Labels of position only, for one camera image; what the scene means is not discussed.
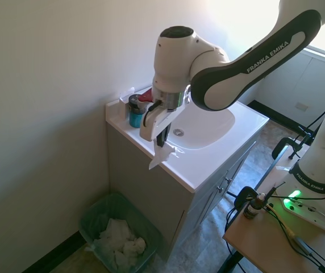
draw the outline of green led light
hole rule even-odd
[[[290,198],[294,198],[294,197],[297,197],[298,195],[301,194],[301,191],[299,190],[296,190],[294,191],[292,194],[289,195]],[[290,199],[284,199],[284,205],[285,206],[288,206],[290,204]]]
[[[293,197],[297,197],[298,195],[300,195],[301,191],[299,191],[298,189],[296,191],[294,191],[292,194],[289,195],[289,197],[293,198]]]

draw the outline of white countertop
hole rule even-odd
[[[199,150],[182,148],[185,153],[178,154],[179,158],[171,155],[167,162],[160,163],[167,173],[191,193],[203,186],[210,175],[269,121],[269,118],[240,102],[234,103],[228,109],[235,116],[235,123],[218,141]],[[118,115],[118,101],[106,105],[106,121],[153,158],[153,142],[142,139],[139,129],[131,127],[128,120],[121,120]]]

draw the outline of electrical outlet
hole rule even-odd
[[[295,105],[295,108],[299,109],[300,111],[305,112],[308,109],[308,106],[305,104],[302,104],[300,102],[297,102],[297,104]]]

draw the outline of sink drain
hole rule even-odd
[[[173,134],[176,135],[177,137],[182,137],[184,135],[184,131],[181,129],[174,129]]]

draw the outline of cabinet door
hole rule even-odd
[[[223,177],[217,182],[191,209],[184,220],[183,228],[180,232],[178,243],[182,243],[187,236],[202,222],[212,201],[217,198],[218,188],[222,186]]]
[[[256,142],[250,146],[250,148],[240,157],[240,159],[228,170],[226,177],[223,180],[222,183],[222,190],[221,193],[219,194],[221,197],[223,197],[228,189],[230,188],[233,180],[235,179],[237,173],[240,171],[244,161],[248,157],[249,152],[251,149],[254,147]]]
[[[221,179],[220,186],[216,188],[216,195],[214,196],[211,204],[209,205],[208,209],[206,210],[205,215],[201,219],[200,222],[202,222],[206,216],[215,208],[215,206],[218,205],[220,200],[223,198],[223,196],[228,191],[230,185],[232,184],[232,181],[236,177],[237,173],[241,169],[244,161],[246,160],[249,152],[251,151],[252,147],[255,145],[256,142],[254,142],[249,149],[246,150],[246,152],[237,160],[237,162],[226,172],[226,175]]]

